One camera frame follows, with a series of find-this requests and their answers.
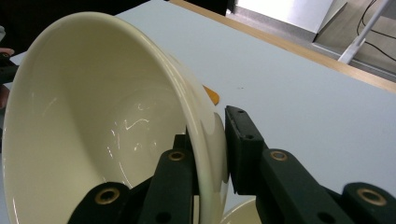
floor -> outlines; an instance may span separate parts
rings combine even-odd
[[[371,2],[371,0],[347,0],[346,6],[318,35],[241,7],[236,7],[235,13],[227,13],[227,17],[337,60],[357,36],[357,26],[361,16]],[[381,0],[377,0],[367,10],[364,17],[365,23],[370,20],[380,3]],[[396,36],[396,21],[380,17],[373,29],[394,37]],[[372,43],[396,58],[396,39],[370,32],[366,36],[366,42]],[[364,44],[350,65],[396,82],[396,61],[370,45]]]

white table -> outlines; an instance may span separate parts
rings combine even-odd
[[[396,196],[395,93],[161,0],[119,17],[217,91],[223,119],[226,105],[245,109],[267,145],[291,152],[319,184],[341,192],[362,181]],[[226,210],[246,198],[228,199]]]

table edge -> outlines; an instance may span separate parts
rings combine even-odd
[[[378,77],[371,73],[362,71],[362,70],[352,67],[348,64],[340,63],[340,62],[336,61],[335,59],[332,59],[328,56],[314,52],[311,49],[306,49],[304,47],[301,47],[299,45],[291,43],[288,40],[285,40],[281,37],[267,34],[263,31],[255,29],[253,27],[247,26],[239,21],[233,21],[233,20],[226,18],[224,16],[221,16],[215,12],[209,11],[202,7],[198,7],[194,4],[186,2],[184,0],[170,0],[169,2],[176,6],[183,7],[189,11],[192,11],[192,12],[195,12],[202,16],[205,16],[213,21],[220,22],[226,26],[234,28],[235,30],[243,32],[247,35],[256,37],[264,42],[267,42],[271,45],[282,48],[288,52],[302,56],[312,62],[324,65],[324,66],[331,68],[332,70],[335,70],[337,72],[340,72],[344,75],[356,78],[357,80],[363,81],[365,83],[368,83],[368,84],[378,87],[380,89],[396,93],[396,83],[394,83],[392,81],[389,81],[382,77]]]

cable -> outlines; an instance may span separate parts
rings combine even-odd
[[[383,53],[385,56],[387,56],[388,58],[390,58],[391,60],[393,60],[394,62],[396,62],[396,59],[391,57],[390,55],[388,55],[386,52],[384,52],[382,49],[380,49],[379,47],[377,47],[376,45],[370,43],[370,42],[365,42],[365,44],[370,45],[371,47],[377,49],[379,52]]]
[[[361,23],[363,23],[363,25],[365,25],[365,24],[364,24],[364,16],[366,15],[367,10],[368,10],[375,2],[376,2],[376,0],[372,0],[371,3],[369,4],[369,6],[364,10],[363,14],[361,15],[361,19],[359,20],[358,27],[356,28],[356,33],[357,33],[358,35],[360,35],[360,34],[359,34],[359,28],[361,27]],[[384,50],[380,49],[380,48],[377,47],[376,45],[374,45],[374,44],[372,44],[372,43],[370,43],[370,42],[367,42],[367,41],[365,41],[364,43],[367,44],[367,45],[369,45],[369,46],[371,46],[371,47],[373,47],[373,48],[375,48],[375,49],[377,49],[379,52],[381,52],[382,54],[384,54],[386,57],[388,57],[389,59],[391,59],[391,60],[393,60],[394,62],[396,62],[396,59],[395,59],[395,58],[393,58],[393,57],[391,57],[390,55],[388,55]]]
[[[376,2],[376,0],[372,1],[372,3],[368,6],[367,9],[369,9],[375,2]],[[364,13],[363,13],[363,15],[362,15],[362,19],[361,19],[361,23],[363,23],[364,26],[366,26],[366,23],[364,22],[364,17],[366,16],[367,9],[364,11]],[[386,36],[386,37],[389,37],[389,38],[392,38],[392,39],[396,39],[395,36],[386,35],[386,34],[384,34],[384,33],[378,32],[377,30],[371,29],[371,31],[373,31],[374,33],[379,34],[379,35],[384,35],[384,36]]]

bowl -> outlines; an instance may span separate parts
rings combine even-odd
[[[220,224],[261,224],[256,209],[256,199],[240,203],[226,213]]]
[[[191,71],[131,24],[83,12],[28,49],[5,118],[4,183],[11,223],[66,223],[108,181],[153,175],[175,134],[191,137],[201,223],[219,223],[228,183],[221,119]]]

